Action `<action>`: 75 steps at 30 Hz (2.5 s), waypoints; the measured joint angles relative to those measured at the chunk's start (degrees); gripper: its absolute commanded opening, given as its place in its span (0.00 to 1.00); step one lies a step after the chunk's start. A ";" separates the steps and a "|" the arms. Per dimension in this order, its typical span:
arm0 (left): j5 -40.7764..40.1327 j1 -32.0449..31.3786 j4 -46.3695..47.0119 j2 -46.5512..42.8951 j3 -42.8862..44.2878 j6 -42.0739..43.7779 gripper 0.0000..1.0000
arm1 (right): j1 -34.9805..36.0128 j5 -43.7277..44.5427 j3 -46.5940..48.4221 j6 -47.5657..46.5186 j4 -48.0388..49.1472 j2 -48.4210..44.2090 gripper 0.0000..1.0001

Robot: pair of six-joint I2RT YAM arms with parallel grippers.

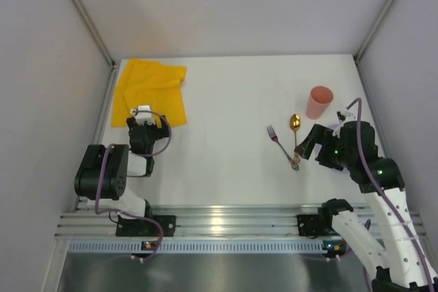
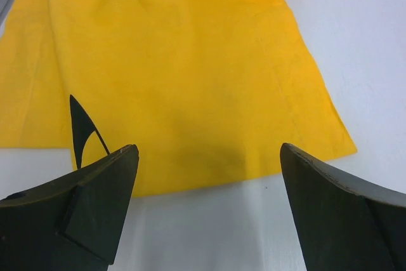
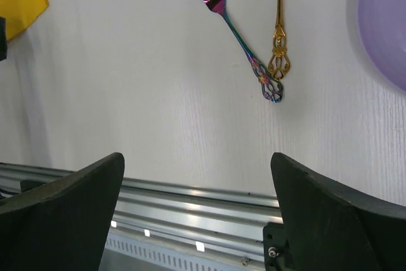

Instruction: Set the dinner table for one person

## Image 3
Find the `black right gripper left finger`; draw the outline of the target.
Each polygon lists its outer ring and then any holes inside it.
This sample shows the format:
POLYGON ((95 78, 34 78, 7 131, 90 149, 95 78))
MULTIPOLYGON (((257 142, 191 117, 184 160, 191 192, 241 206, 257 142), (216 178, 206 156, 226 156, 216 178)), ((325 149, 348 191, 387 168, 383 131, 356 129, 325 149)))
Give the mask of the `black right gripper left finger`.
POLYGON ((115 152, 1 199, 1 270, 98 270, 124 176, 115 152))

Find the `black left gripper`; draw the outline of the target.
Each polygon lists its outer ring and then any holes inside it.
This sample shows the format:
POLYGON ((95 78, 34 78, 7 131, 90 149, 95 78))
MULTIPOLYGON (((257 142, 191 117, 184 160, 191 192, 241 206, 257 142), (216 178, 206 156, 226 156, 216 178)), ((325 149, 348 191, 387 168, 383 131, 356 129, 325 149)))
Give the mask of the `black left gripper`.
POLYGON ((0 61, 7 59, 6 19, 0 17, 0 61))

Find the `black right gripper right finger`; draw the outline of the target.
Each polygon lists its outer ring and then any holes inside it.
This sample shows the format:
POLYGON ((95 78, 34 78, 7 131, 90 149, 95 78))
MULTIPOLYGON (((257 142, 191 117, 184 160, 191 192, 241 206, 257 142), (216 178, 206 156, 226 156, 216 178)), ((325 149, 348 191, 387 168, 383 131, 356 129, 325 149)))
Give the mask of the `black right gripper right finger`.
POLYGON ((405 270, 405 206, 279 152, 270 167, 296 270, 405 270))

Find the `gold ornate spoon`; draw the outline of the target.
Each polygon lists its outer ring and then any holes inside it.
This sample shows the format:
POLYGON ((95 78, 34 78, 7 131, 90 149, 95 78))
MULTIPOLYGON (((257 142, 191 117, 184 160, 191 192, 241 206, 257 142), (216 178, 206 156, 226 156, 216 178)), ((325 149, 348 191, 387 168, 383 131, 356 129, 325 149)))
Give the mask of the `gold ornate spoon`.
POLYGON ((277 16, 272 41, 272 56, 268 62, 268 71, 280 81, 290 71, 291 62, 287 54, 287 36, 284 23, 284 0, 277 0, 277 16))

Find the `iridescent rainbow fork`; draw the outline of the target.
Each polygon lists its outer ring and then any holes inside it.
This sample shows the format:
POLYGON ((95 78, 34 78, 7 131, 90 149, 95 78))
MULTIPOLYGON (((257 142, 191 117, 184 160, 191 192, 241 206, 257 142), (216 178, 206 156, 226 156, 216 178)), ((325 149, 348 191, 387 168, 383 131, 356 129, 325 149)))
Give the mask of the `iridescent rainbow fork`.
POLYGON ((251 64, 252 71, 261 85, 263 97, 273 103, 281 102, 284 97, 284 87, 282 83, 271 76, 265 65, 250 50, 237 29, 234 27, 226 10, 226 0, 203 0, 203 2, 210 11, 219 14, 224 19, 227 26, 229 26, 251 64))

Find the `lavender plastic plate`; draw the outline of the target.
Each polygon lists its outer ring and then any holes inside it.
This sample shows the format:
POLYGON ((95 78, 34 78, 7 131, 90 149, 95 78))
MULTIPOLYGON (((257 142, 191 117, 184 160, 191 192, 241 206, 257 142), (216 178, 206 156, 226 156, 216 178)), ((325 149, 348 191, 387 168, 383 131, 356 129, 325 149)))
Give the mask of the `lavender plastic plate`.
POLYGON ((358 0, 357 25, 370 62, 404 92, 405 0, 358 0))

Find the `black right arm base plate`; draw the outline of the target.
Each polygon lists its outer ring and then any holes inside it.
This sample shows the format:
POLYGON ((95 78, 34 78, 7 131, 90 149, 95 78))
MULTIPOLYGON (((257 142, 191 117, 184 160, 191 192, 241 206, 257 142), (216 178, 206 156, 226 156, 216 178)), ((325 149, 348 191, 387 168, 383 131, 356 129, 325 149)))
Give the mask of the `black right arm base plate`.
POLYGON ((266 271, 293 271, 296 269, 282 224, 268 223, 263 228, 263 251, 266 271))

